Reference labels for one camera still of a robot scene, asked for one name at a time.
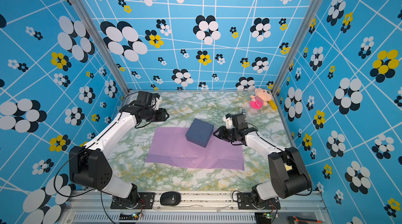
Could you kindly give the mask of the dark blue gift box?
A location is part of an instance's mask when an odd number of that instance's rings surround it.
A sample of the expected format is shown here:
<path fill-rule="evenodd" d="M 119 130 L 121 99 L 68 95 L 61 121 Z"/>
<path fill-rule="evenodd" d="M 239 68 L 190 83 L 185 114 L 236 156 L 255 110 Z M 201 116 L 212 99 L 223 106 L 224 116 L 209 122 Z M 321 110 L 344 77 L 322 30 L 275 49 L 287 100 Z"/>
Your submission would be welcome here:
<path fill-rule="evenodd" d="M 187 141 L 206 148 L 213 131 L 213 124 L 195 118 L 186 132 L 185 137 Z"/>

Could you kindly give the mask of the purple wrapping paper sheet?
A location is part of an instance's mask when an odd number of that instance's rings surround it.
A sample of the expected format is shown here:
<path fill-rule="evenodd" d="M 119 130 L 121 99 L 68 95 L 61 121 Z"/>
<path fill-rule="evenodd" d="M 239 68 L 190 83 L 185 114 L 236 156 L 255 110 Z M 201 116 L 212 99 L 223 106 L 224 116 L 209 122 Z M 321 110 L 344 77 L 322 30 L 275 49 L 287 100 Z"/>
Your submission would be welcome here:
<path fill-rule="evenodd" d="M 145 162 L 181 168 L 245 169 L 242 146 L 234 146 L 212 136 L 204 148 L 187 141 L 186 132 L 186 128 L 156 128 Z"/>

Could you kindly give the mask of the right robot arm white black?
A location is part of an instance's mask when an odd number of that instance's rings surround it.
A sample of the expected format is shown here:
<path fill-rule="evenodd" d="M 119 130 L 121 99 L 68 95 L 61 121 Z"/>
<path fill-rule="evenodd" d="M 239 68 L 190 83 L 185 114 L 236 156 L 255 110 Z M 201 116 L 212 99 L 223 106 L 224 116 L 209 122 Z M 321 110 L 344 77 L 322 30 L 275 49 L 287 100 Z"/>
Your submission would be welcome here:
<path fill-rule="evenodd" d="M 300 155 L 295 147 L 285 148 L 263 138 L 258 129 L 246 122 L 243 114 L 223 116 L 224 126 L 219 127 L 213 135 L 232 145 L 244 145 L 252 148 L 269 162 L 270 179 L 253 186 L 252 204 L 259 209 L 276 199 L 285 199 L 293 195 L 307 196 L 313 191 L 312 181 Z"/>

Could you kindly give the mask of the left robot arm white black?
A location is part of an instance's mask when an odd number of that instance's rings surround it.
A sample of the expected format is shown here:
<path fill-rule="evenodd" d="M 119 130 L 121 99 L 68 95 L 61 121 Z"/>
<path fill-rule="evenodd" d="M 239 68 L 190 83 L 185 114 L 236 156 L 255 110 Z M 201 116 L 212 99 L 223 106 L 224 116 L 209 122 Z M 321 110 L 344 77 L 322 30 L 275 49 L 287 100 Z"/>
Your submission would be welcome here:
<path fill-rule="evenodd" d="M 134 208 L 140 202 L 137 186 L 120 179 L 108 162 L 115 145 L 131 129 L 143 121 L 164 122 L 169 118 L 160 107 L 158 93 L 139 91 L 132 102 L 119 110 L 115 119 L 90 142 L 69 152 L 70 180 L 74 184 L 97 189 L 112 196 L 122 208 Z"/>

